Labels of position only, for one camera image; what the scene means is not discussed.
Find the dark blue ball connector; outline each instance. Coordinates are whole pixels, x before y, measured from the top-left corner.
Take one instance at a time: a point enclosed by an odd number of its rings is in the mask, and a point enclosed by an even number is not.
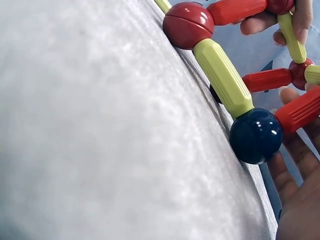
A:
[[[236,118],[229,141],[237,158],[248,164],[263,164],[279,150],[283,131],[269,111],[254,108]]]

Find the plastic sphere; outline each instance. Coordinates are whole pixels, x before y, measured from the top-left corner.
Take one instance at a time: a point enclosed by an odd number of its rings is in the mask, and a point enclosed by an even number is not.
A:
[[[192,50],[200,41],[212,37],[215,23],[208,10],[200,4],[181,2],[166,13],[162,28],[173,46]]]
[[[295,63],[292,61],[289,65],[289,69],[292,74],[292,84],[299,90],[304,91],[307,83],[305,78],[305,70],[309,65],[314,65],[314,62],[309,58],[304,63]]]
[[[266,9],[277,15],[287,14],[295,6],[295,0],[268,0]]]
[[[210,88],[209,88],[209,89],[210,89],[210,93],[211,93],[212,97],[214,98],[214,100],[215,100],[217,103],[222,104],[220,98],[218,97],[216,91],[214,90],[214,88],[212,87],[211,84],[210,84]]]
[[[279,150],[283,130],[276,117],[267,110],[254,108],[233,123],[229,141],[239,160],[262,164]]]

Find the magnetic building toy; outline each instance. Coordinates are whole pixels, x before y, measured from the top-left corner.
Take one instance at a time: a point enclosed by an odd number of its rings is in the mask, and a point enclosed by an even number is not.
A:
[[[234,119],[230,145],[239,160],[262,164],[270,160],[282,143],[283,133],[294,133],[320,115],[320,86],[281,107],[275,114],[255,108],[251,93],[293,84],[305,90],[306,83],[320,84],[320,66],[307,58],[306,48],[294,35],[294,0],[220,0],[207,8],[196,2],[171,6],[154,0],[164,12],[163,32],[179,49],[193,54],[210,81],[215,99]],[[279,68],[240,77],[221,46],[212,40],[215,26],[225,26],[263,11],[277,15],[292,58],[289,68]]]

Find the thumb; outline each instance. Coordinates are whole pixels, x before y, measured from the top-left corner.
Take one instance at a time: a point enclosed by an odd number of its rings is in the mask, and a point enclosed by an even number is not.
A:
[[[296,0],[292,26],[296,39],[302,44],[306,44],[313,19],[312,0]]]

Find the red ball connector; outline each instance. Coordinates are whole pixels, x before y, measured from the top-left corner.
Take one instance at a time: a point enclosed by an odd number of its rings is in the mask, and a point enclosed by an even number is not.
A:
[[[214,20],[203,6],[195,2],[174,5],[163,19],[163,31],[171,44],[179,49],[192,50],[214,33]]]
[[[309,58],[307,58],[304,63],[298,64],[292,61],[289,65],[289,69],[291,70],[293,77],[292,84],[299,90],[305,90],[305,85],[307,83],[305,78],[305,71],[306,68],[310,65],[314,65],[314,62]]]
[[[295,6],[295,0],[268,0],[267,10],[270,13],[283,15]]]

